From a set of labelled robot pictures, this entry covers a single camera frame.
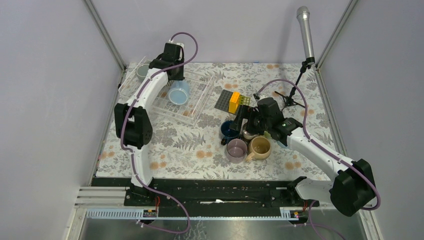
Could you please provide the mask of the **beige ceramic teapot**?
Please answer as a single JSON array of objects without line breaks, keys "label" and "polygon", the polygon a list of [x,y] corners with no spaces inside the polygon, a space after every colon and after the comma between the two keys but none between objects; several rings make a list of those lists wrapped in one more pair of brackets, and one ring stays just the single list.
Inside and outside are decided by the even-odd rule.
[{"label": "beige ceramic teapot", "polygon": [[262,161],[271,155],[271,143],[264,136],[253,138],[248,145],[248,155],[245,158],[246,162]]}]

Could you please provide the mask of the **light blue cup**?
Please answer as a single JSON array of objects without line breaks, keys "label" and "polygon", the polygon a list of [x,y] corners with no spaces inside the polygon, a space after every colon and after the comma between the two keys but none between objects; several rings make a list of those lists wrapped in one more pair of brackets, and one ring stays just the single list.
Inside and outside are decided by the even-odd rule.
[{"label": "light blue cup", "polygon": [[184,105],[190,97],[190,86],[185,80],[174,81],[167,93],[169,101],[175,105]]}]

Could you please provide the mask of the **dark blue mug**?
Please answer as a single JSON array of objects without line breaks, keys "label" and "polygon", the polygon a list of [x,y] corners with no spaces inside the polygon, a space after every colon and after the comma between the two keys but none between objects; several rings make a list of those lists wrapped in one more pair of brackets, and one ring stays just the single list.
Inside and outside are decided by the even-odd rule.
[{"label": "dark blue mug", "polygon": [[237,139],[240,135],[239,131],[233,130],[230,128],[231,124],[233,123],[232,120],[227,120],[223,122],[220,126],[220,132],[221,132],[221,141],[220,144],[222,146],[226,145],[233,139]]}]

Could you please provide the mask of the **mauve pink cup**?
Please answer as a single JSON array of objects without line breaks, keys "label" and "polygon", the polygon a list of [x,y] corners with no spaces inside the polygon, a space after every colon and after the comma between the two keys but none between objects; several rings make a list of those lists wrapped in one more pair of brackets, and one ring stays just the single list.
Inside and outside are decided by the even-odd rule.
[{"label": "mauve pink cup", "polygon": [[225,150],[226,158],[230,163],[239,164],[245,160],[248,145],[242,139],[232,139]]}]

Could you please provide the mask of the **cream brown steel tumbler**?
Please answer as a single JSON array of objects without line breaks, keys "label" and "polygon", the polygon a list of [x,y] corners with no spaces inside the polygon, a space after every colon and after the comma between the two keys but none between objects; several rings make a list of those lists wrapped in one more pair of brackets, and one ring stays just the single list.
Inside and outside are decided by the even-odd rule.
[{"label": "cream brown steel tumbler", "polygon": [[242,132],[242,136],[247,141],[251,141],[252,139],[256,138],[258,135],[257,134],[249,133],[248,131],[243,131]]}]

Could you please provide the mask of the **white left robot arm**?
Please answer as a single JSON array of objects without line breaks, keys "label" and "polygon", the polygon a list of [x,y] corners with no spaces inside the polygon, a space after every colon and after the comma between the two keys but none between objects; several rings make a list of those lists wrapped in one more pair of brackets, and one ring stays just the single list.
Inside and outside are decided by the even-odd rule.
[{"label": "white left robot arm", "polygon": [[165,43],[158,57],[139,67],[140,86],[134,94],[114,107],[116,135],[130,157],[130,195],[144,206],[155,200],[154,190],[148,187],[153,179],[149,169],[149,143],[154,133],[148,113],[159,91],[170,80],[184,79],[184,61],[182,43]]}]

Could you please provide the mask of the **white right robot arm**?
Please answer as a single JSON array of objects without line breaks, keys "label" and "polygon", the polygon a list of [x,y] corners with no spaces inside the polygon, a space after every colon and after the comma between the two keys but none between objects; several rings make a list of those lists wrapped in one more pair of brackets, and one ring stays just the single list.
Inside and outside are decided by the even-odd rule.
[{"label": "white right robot arm", "polygon": [[309,134],[305,123],[292,117],[284,117],[278,103],[272,97],[261,98],[257,106],[240,105],[230,125],[240,131],[246,120],[250,134],[270,134],[284,147],[297,151],[329,178],[312,180],[301,176],[288,186],[287,201],[293,206],[305,200],[332,204],[341,214],[351,217],[367,204],[376,200],[373,209],[380,206],[381,197],[375,186],[371,165],[364,159],[352,160]]}]

